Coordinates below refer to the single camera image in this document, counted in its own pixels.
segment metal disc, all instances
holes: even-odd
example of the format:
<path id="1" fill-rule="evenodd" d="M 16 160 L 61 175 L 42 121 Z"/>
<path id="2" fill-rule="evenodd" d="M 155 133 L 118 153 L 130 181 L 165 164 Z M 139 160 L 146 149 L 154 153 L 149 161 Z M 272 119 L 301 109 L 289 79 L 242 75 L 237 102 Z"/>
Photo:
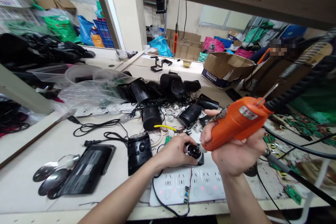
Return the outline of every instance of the metal disc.
<path id="1" fill-rule="evenodd" d="M 54 173 L 58 167 L 58 162 L 49 162 L 38 169 L 33 175 L 33 181 L 41 182 Z"/>
<path id="2" fill-rule="evenodd" d="M 38 194 L 40 196 L 46 196 L 51 189 L 55 188 L 66 179 L 68 172 L 67 169 L 55 171 L 42 183 L 38 189 Z"/>

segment box label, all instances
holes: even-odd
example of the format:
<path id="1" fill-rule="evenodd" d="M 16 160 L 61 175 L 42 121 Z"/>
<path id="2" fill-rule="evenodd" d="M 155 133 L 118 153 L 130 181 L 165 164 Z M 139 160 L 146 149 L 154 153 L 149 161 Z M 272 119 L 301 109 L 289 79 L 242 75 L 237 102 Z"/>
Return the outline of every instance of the box label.
<path id="1" fill-rule="evenodd" d="M 245 116 L 247 119 L 250 119 L 250 120 L 256 119 L 258 117 L 257 114 L 253 113 L 246 106 L 241 106 L 241 108 L 239 109 L 239 112 L 243 116 Z"/>

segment white power strip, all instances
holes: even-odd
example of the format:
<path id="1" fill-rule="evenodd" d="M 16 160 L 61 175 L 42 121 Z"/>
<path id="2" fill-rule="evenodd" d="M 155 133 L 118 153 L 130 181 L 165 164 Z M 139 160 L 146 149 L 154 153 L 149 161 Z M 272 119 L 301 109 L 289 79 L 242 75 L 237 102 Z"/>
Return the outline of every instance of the white power strip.
<path id="1" fill-rule="evenodd" d="M 222 178 L 217 168 L 193 166 L 190 187 L 190 202 L 226 199 Z M 154 179 L 149 203 L 160 206 L 155 197 L 153 186 L 160 201 L 165 205 L 183 204 L 185 187 L 190 186 L 189 168 L 168 168 L 160 177 Z"/>

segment blue plastic bag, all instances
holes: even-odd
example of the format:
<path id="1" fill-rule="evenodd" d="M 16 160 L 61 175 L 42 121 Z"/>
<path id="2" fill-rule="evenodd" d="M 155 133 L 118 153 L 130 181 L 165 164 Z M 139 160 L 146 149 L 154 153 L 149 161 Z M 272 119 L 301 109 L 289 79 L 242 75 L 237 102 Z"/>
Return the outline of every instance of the blue plastic bag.
<path id="1" fill-rule="evenodd" d="M 173 57 L 172 52 L 169 49 L 167 41 L 163 36 L 156 37 L 152 41 L 149 41 L 148 44 L 151 47 L 156 48 L 159 51 L 160 56 Z"/>
<path id="2" fill-rule="evenodd" d="M 78 15 L 79 20 L 79 29 L 80 29 L 80 40 L 84 45 L 95 46 L 91 38 L 91 27 L 94 26 L 94 23 L 87 21 L 82 15 Z"/>

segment person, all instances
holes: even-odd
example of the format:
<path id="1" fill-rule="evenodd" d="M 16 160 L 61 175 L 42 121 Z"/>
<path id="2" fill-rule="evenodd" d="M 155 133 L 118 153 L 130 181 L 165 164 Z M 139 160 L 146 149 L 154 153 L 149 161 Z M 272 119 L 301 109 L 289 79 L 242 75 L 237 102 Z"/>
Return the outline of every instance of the person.
<path id="1" fill-rule="evenodd" d="M 215 116 L 218 110 L 205 110 Z M 201 133 L 201 143 L 211 140 L 211 130 L 216 121 L 209 122 Z M 213 161 L 222 177 L 227 204 L 233 223 L 269 224 L 270 220 L 254 197 L 244 171 L 255 164 L 265 152 L 264 129 L 259 129 L 245 141 L 231 140 L 211 152 Z M 117 189 L 107 195 L 88 212 L 79 224 L 119 224 L 125 223 L 135 205 L 146 190 L 148 183 L 162 169 L 184 164 L 197 165 L 196 159 L 186 155 L 185 143 L 196 142 L 185 133 L 174 136 L 165 147 L 149 159 L 136 173 Z"/>

